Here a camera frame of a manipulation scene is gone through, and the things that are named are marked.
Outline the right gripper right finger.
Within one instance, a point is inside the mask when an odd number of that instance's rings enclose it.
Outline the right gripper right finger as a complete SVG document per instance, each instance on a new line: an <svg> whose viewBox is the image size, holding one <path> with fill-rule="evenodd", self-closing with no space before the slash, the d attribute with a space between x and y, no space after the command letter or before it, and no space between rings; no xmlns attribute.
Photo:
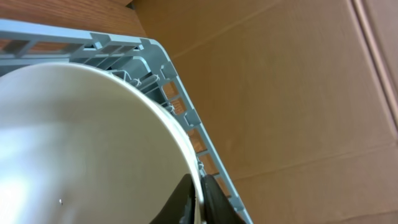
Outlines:
<svg viewBox="0 0 398 224"><path fill-rule="evenodd" d="M201 179L207 224L246 224L237 214L212 175Z"/></svg>

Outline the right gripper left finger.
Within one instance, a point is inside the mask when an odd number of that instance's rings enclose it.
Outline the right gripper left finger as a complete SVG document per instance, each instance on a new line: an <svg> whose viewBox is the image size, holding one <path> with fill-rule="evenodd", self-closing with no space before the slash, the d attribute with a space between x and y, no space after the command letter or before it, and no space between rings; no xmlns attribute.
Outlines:
<svg viewBox="0 0 398 224"><path fill-rule="evenodd" d="M195 198L192 177L190 174L185 174L150 224L193 224Z"/></svg>

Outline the white bowl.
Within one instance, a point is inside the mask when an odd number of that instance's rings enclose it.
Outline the white bowl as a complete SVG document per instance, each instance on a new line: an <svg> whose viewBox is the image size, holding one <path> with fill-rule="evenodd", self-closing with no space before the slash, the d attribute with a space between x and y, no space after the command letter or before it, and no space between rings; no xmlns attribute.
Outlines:
<svg viewBox="0 0 398 224"><path fill-rule="evenodd" d="M203 223L186 131L121 78L77 63L1 77L2 223L150 223L185 174Z"/></svg>

